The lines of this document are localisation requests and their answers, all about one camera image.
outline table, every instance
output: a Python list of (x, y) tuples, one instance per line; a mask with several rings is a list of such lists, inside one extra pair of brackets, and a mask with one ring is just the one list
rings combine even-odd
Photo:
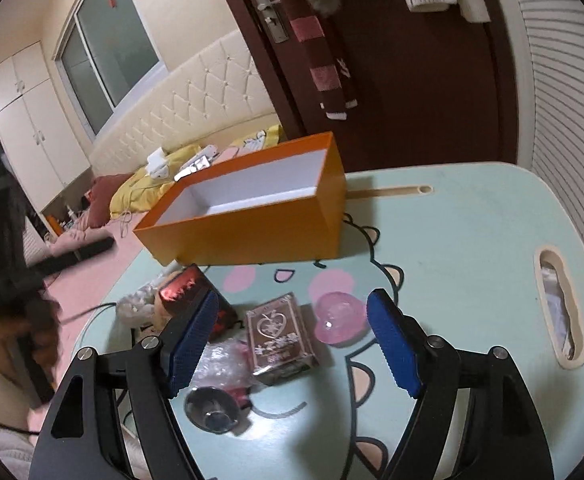
[[(355, 173), (347, 183), (338, 260), (210, 267), (204, 269), (207, 276), (239, 308), (294, 292), (305, 305), (310, 330), (310, 304), (324, 292), (341, 290), (364, 301), (371, 290), (384, 287), (427, 333), (458, 349), (504, 346), (536, 403), (555, 477), (566, 478), (584, 455), (584, 365), (567, 370), (558, 364), (534, 268), (539, 247), (559, 249), (584, 324), (584, 245), (556, 197), (532, 173), (500, 163)], [(405, 274), (402, 286), (399, 269)], [(116, 301), (160, 270), (142, 251), (106, 301)], [(113, 351), (129, 344), (128, 330), (109, 309), (87, 324), (75, 351), (83, 346)], [(195, 428), (184, 414), (185, 390), (172, 401), (203, 475), (376, 477), (395, 450), (414, 401), (393, 383), (372, 333), (347, 348), (317, 344), (317, 353), (319, 368), (252, 394), (251, 426), (240, 436)], [(466, 401), (460, 392), (437, 478), (448, 476), (454, 465)]]

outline door handle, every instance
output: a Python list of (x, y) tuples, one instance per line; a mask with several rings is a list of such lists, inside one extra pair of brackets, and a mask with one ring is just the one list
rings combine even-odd
[(263, 15), (263, 20), (272, 35), (274, 43), (283, 43), (288, 40), (289, 36), (283, 25), (278, 11), (274, 8), (274, 4), (280, 0), (254, 0), (256, 2), (256, 9)]

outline plaid scarf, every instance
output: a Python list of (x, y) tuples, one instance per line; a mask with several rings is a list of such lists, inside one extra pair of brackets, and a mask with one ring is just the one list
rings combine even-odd
[(357, 106), (344, 49), (327, 19), (316, 15), (307, 0), (279, 0), (294, 35), (303, 47), (310, 74), (328, 119), (345, 120)]

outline table handle cutout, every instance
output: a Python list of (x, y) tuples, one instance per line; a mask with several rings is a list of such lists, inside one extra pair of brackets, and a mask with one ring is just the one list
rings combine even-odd
[(556, 247), (541, 247), (534, 271), (556, 360), (566, 370), (578, 368), (584, 364), (584, 323), (565, 259)]
[(383, 196), (429, 195), (433, 192), (434, 188), (427, 184), (421, 186), (380, 187), (378, 189), (352, 189), (345, 193), (345, 199), (357, 200), (360, 198), (377, 198)]

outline metal screw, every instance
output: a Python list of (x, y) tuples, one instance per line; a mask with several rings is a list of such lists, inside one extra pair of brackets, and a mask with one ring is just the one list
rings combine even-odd
[(76, 356), (79, 358), (79, 361), (85, 361), (89, 359), (94, 354), (94, 350), (92, 350), (89, 346), (85, 348), (81, 348), (77, 353)]
[(159, 346), (159, 338), (155, 335), (147, 336), (145, 339), (141, 341), (141, 346), (146, 350), (156, 348)]
[(494, 346), (494, 348), (492, 348), (492, 354), (494, 354), (496, 359), (507, 359), (509, 357), (507, 350), (502, 346)]
[(440, 335), (431, 335), (427, 338), (427, 344), (432, 348), (443, 348), (445, 341)]

